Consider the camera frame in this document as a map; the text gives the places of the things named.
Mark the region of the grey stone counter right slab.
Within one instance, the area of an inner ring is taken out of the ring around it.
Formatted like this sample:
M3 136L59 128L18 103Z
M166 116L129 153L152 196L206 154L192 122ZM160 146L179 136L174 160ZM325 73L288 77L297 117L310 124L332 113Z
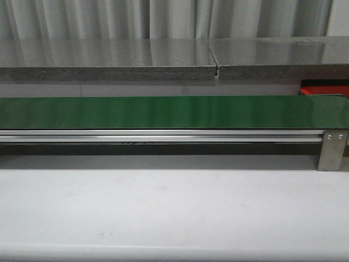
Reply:
M348 37L211 39L219 80L348 78Z

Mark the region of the grey stone counter slab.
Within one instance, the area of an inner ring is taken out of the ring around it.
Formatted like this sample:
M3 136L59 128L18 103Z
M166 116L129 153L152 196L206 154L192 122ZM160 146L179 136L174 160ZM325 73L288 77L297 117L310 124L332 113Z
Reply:
M348 78L348 37L211 39L219 80Z
M216 64L202 39L1 40L7 82L205 81Z

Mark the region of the green conveyor belt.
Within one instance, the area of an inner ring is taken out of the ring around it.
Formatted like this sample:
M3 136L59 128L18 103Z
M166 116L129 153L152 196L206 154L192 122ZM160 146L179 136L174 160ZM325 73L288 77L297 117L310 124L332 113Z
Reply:
M1 99L2 129L346 129L343 96Z

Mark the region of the red plastic tray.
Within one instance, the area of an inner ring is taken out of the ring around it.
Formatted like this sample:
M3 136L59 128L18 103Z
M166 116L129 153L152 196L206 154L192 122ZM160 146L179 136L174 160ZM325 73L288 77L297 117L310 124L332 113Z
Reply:
M329 86L303 86L300 88L301 95L343 95L349 98L348 85Z

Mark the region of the grey stone counter left slab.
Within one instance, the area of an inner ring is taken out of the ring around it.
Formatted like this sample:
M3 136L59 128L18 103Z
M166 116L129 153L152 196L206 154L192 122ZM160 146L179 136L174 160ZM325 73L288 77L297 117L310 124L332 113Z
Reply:
M202 39L1 40L7 82L205 81L216 64Z

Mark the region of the grey pleated curtain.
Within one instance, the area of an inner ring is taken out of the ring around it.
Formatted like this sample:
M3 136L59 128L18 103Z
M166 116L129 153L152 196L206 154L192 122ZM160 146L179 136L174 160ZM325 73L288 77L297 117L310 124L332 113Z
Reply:
M1 1L1 38L324 36L331 11L331 1Z

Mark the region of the steel conveyor support bracket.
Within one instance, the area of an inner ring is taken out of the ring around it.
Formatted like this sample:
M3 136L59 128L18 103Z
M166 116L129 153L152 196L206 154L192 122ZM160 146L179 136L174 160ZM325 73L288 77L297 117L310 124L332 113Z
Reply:
M318 171L339 171L347 144L348 130L326 130L323 134Z

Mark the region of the aluminium conveyor frame rail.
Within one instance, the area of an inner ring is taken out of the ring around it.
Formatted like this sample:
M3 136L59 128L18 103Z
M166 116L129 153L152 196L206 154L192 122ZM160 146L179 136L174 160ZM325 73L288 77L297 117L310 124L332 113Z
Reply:
M24 129L1 130L1 142L321 142L323 130Z

